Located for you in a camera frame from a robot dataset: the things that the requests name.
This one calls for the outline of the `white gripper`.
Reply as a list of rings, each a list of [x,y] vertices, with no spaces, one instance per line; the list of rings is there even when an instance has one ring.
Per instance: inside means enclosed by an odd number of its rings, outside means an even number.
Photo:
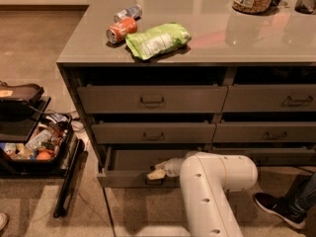
[[[168,177],[178,177],[181,172],[181,166],[184,162],[183,158],[172,158],[155,165],[154,171],[147,175],[149,180],[161,180],[167,175]]]

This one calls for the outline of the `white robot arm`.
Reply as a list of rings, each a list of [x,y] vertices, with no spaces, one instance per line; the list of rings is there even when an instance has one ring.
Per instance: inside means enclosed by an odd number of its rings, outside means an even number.
[[[154,166],[149,180],[179,177],[191,237],[243,237],[226,193],[251,189],[254,162],[244,155],[191,151]]]

